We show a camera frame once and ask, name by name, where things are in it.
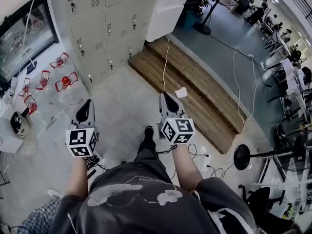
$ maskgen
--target wooden platform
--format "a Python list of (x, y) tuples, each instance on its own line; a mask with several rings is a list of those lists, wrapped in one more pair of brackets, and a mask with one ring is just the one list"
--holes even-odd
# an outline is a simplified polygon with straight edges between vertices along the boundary
[[(129, 60), (136, 70), (158, 92), (164, 89), (162, 72), (166, 61), (167, 39), (161, 38), (144, 47)], [(196, 62), (169, 42), (165, 72), (166, 91), (186, 87), (188, 95), (181, 101), (196, 129), (222, 154), (228, 152), (236, 134), (243, 128), (237, 105), (223, 88)]]

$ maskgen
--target window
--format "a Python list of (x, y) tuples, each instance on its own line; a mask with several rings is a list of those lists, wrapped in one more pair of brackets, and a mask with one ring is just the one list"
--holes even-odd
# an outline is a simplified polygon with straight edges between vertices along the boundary
[(35, 0), (25, 29), (31, 3), (26, 3), (0, 25), (0, 87), (4, 90), (12, 77), (29, 65), (29, 58), (35, 59), (58, 42), (46, 0)]

